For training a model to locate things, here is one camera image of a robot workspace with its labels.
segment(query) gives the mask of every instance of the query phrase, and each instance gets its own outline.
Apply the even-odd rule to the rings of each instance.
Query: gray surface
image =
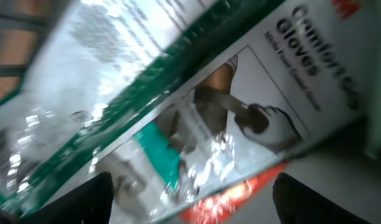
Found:
[[[304,158],[292,161],[285,172],[364,220],[381,224],[381,161],[364,156],[364,136],[362,123],[352,126]],[[272,199],[273,182],[226,223],[280,224]],[[177,218],[169,222],[180,223]]]

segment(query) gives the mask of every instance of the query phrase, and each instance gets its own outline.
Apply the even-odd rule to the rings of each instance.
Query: black object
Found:
[[[275,181],[273,201],[282,224],[369,224],[288,174]]]
[[[108,224],[114,197],[110,173],[104,172],[18,224]]]

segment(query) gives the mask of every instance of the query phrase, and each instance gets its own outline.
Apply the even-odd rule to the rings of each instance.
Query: green border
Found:
[[[78,170],[212,59],[277,8],[284,0],[220,0],[201,16],[137,80],[105,108],[101,120],[76,133],[29,180],[30,188],[11,195],[5,206],[41,206]],[[123,119],[137,111],[132,119]]]

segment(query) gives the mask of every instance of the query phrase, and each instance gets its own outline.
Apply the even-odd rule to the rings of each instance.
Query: clear plastic wrap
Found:
[[[111,222],[158,222],[362,114],[367,6],[341,20],[324,0],[213,3],[74,2],[0,108],[0,131],[23,124],[7,134],[11,167],[38,162],[0,184],[0,205],[28,215],[108,171]]]

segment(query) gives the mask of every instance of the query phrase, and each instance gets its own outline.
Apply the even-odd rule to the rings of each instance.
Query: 3m logo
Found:
[[[351,17],[362,7],[356,0],[331,0],[331,3],[337,7],[337,12],[340,13],[342,19]]]

